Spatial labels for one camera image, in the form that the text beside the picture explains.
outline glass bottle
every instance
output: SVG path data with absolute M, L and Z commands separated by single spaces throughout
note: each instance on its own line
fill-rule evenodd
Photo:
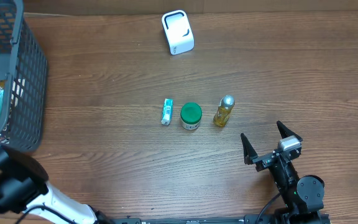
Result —
M 224 96 L 214 116 L 214 124 L 223 128 L 230 117 L 230 112 L 233 109 L 233 107 L 234 107 L 234 97 L 232 95 Z

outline wood grain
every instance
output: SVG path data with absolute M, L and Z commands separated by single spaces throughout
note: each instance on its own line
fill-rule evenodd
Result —
M 358 0 L 24 0 L 26 12 L 64 15 L 358 10 Z
M 27 20 L 50 62 L 34 157 L 70 197 L 111 217 L 257 213 L 277 190 L 244 165 L 239 135 L 265 154 L 279 119 L 305 139 L 299 175 L 326 183 L 323 212 L 358 223 L 358 12 L 190 15 L 196 47 L 176 56 L 160 16 Z M 225 94 L 236 106 L 219 129 L 211 120 Z M 165 98 L 175 100 L 167 127 Z M 188 101 L 203 109 L 193 132 L 178 121 Z

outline wall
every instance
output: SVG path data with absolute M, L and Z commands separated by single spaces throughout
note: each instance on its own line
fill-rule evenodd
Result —
M 66 15 L 358 10 L 358 0 L 24 0 L 26 12 Z

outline bottle cap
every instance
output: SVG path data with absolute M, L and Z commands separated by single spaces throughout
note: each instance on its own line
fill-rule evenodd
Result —
M 186 103 L 180 111 L 180 118 L 186 124 L 196 124 L 201 120 L 203 111 L 196 103 Z
M 234 106 L 234 97 L 232 95 L 226 95 L 222 98 L 220 106 L 225 108 L 232 108 Z

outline white device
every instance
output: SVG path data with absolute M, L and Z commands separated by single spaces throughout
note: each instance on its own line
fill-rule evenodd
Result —
M 187 14 L 183 10 L 168 12 L 162 16 L 161 21 L 172 55 L 194 48 L 193 32 Z

